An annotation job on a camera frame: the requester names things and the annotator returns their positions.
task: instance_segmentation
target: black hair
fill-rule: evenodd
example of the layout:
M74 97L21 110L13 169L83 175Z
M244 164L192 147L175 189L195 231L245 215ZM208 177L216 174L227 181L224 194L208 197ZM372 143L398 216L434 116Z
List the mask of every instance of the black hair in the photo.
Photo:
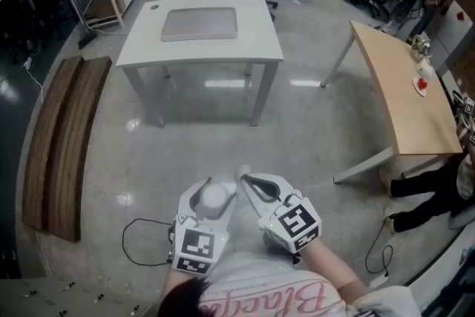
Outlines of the black hair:
M177 285L163 299L157 317L213 317L210 310L200 309L200 297L209 285L199 278Z

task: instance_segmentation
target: wooden plank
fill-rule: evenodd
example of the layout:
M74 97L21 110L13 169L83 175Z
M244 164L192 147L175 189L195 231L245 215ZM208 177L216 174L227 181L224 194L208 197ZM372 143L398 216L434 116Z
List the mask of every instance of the wooden plank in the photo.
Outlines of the wooden plank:
M410 46L367 25L350 22L353 35L376 82L389 117L396 154L458 154L451 107L434 75L421 97L413 86L419 77Z
M84 163L97 104L111 59L87 61L79 73L52 153L48 231L70 242L81 239L81 195Z
M48 185L45 181L48 181L56 121L62 117L64 104L71 96L83 64L81 56L61 62L36 121L24 176L22 218L24 223L37 230L48 227Z

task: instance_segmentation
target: gray floor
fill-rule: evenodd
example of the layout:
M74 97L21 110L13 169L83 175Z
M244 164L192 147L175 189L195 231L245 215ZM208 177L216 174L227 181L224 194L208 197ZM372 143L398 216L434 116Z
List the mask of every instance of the gray floor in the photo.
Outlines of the gray floor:
M134 0L125 14L124 30L108 31L126 33L144 1L151 0ZM358 48L350 49L331 86L324 90L316 85L347 41L348 21L376 21L342 0L278 1L275 29L285 61L258 127L249 126L249 117L262 68L255 68L251 82L242 81L242 87L225 88L210 87L209 80L244 79L244 66L177 66L171 68L170 79L159 71L143 70L163 108L165 128L144 120L125 76L111 69L88 149L82 240L70 244L39 235L54 275L157 300L168 266L139 267L128 261L121 248L123 228L135 218L170 221L179 196L191 184L208 176L232 183L235 169L246 163L255 171L279 174L302 190L323 220L322 240L365 281L373 278L364 268L364 256L381 226L384 208L392 204L396 210L411 209L422 197L391 201L377 171L341 185L331 181L335 172L389 143L383 108ZM56 65L62 57L78 53L77 38L78 31ZM115 62L125 39L100 36L82 54L109 55ZM23 226L19 237L35 243L34 234ZM384 231L369 265L381 266L380 249L389 240L395 254L389 284L403 284L452 237L446 216L408 234L390 237ZM164 228L147 223L131 227L125 243L136 260L149 263L163 261L169 248Z
M43 83L48 71L61 50L66 37L76 22L65 22L61 26L62 36L56 31L43 40L43 48L34 42L32 49L31 75ZM30 122L31 112L39 96L40 88L22 68L27 56L18 55L18 63L13 62L16 47L0 46L0 250L9 258L15 257L15 199L16 178L25 132ZM4 260L0 278L19 278L21 273L17 261Z

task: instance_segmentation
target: desk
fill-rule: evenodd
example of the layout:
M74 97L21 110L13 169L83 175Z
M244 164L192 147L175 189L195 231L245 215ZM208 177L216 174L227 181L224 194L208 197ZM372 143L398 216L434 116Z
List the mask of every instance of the desk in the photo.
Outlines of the desk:
M357 22L350 22L350 25L350 40L321 86L328 85L356 40L376 82L392 131L392 144L376 156L337 174L333 181L339 183L396 155L448 156L461 153L455 120L437 76L428 82L427 96L421 97L412 83L417 73L409 55L410 46L372 27Z
M232 7L236 12L235 39L200 39L184 41L161 40L168 12L186 8ZM163 127L163 118L151 100L138 68L162 66L170 77L168 65L223 63L246 64L250 76L252 64L265 65L258 97L251 117L257 125L269 95L278 64L282 61L281 46L265 0L161 0L143 5L122 52L117 67L122 68L154 122Z

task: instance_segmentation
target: black wire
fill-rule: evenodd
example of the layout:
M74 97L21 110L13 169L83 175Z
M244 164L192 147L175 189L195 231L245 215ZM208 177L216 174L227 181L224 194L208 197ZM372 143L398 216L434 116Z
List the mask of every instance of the black wire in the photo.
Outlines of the black wire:
M124 228L124 230L122 231L122 250L124 251L125 256L127 256L127 258L128 258L132 263L136 264L137 266L157 267L157 266L162 266L162 265L164 265L164 264L168 264L166 261L163 262L163 263L157 263L157 264L138 263L138 262L136 262L134 259L132 259L132 258L130 257L130 255L127 253L127 251L125 250L125 246L124 246L125 231L130 227L131 224L137 222L138 220L144 220L145 222L158 223L158 224L160 224L160 225L173 226L172 223L160 222L159 220L144 219L144 218L136 218L136 219L134 219L134 220L133 220L132 222L130 222L130 223Z
M13 73L13 74L11 74L11 75L9 75L9 76L6 76L6 77L3 78L2 80L0 80L0 83L2 83L3 81L5 81L5 80L7 80L7 79L9 79L9 78L11 78L11 77L13 77L13 76L15 76L15 75L18 74L20 71L22 71L22 69L23 69L23 65L22 65L22 67L21 67L20 69L18 69L15 73Z
M383 231L383 227L384 227L384 222L385 222L385 221L386 221L386 220L384 219L384 220L383 220L383 223L382 223L382 225L381 225L381 228L379 229L379 232L378 232L378 234L377 234L377 236L376 236L376 239L374 240L373 244L372 244L371 247L370 247L370 251L368 251L368 253L366 254L366 258L364 259L364 266L366 267L366 270L367 270L369 273L373 274L373 275L378 275L379 273L381 273L381 272L383 272L383 271L386 271L386 277L387 277L387 276L389 276L389 271L387 270L387 267L390 265L391 261L393 260L393 252L394 252L393 246L391 246L390 244L387 244L386 246L384 246L383 251L382 251L382 253L381 253L382 260L383 260L383 267L382 267L379 271L371 271L371 270L368 268L368 258L369 258L369 256L370 256L371 251L373 251L373 247L374 247L374 245L376 244L376 241L378 240L378 238L379 238L379 236L380 236L380 234L381 234L381 231ZM390 254L390 256L389 256L389 261L388 261L387 264L386 264L386 259L384 258L384 251L386 251L387 248L390 248L390 249L391 249L391 254Z

